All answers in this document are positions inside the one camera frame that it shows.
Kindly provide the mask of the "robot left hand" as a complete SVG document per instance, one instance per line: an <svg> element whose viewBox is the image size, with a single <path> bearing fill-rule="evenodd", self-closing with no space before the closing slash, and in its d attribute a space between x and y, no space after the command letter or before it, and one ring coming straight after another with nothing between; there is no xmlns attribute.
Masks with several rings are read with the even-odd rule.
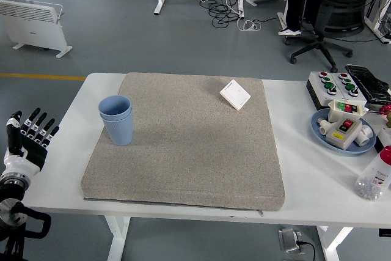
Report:
<svg viewBox="0 0 391 261"><path fill-rule="evenodd" d="M41 112L40 108L36 108L24 122L21 122L21 116L22 112L17 111L6 123L8 147L3 174L32 177L42 170L47 148L59 131L59 126L54 126L55 119L43 125L47 113Z"/></svg>

